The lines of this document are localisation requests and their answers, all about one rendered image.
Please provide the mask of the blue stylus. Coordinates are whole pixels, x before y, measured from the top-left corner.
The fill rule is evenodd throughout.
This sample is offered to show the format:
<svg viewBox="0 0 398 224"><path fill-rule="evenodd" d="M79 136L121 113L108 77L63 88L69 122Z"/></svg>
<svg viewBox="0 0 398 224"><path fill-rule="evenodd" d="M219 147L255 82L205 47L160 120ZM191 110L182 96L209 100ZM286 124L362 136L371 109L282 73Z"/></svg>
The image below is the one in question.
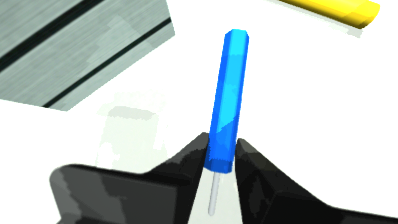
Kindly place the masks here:
<svg viewBox="0 0 398 224"><path fill-rule="evenodd" d="M249 53L246 30L225 34L204 168L214 172L208 214L214 215L220 173L232 173Z"/></svg>

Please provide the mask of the yellow cylinder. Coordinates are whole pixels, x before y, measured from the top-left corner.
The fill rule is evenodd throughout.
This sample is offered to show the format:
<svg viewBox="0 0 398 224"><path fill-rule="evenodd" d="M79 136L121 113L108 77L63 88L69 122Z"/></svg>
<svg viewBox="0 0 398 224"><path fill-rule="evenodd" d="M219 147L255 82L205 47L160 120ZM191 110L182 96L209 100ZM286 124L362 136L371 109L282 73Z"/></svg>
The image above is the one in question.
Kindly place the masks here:
<svg viewBox="0 0 398 224"><path fill-rule="evenodd" d="M380 4L369 0L279 0L337 22L363 29L370 25Z"/></svg>

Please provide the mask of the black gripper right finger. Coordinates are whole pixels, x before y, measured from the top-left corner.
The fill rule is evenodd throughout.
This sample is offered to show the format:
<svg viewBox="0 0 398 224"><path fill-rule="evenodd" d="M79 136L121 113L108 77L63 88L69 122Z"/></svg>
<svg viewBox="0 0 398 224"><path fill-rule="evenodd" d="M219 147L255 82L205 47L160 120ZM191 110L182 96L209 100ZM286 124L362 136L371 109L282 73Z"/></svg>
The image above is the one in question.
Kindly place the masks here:
<svg viewBox="0 0 398 224"><path fill-rule="evenodd" d="M326 204L244 138L235 147L242 224L398 224L398 217Z"/></svg>

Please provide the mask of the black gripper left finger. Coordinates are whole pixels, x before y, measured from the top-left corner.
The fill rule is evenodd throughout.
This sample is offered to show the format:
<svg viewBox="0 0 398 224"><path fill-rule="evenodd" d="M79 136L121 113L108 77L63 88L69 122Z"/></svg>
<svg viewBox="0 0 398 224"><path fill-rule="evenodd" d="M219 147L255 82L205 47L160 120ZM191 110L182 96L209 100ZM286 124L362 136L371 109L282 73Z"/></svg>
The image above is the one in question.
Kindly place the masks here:
<svg viewBox="0 0 398 224"><path fill-rule="evenodd" d="M48 176L59 215L72 213L115 224L188 224L202 176L209 133L143 173L79 163Z"/></svg>

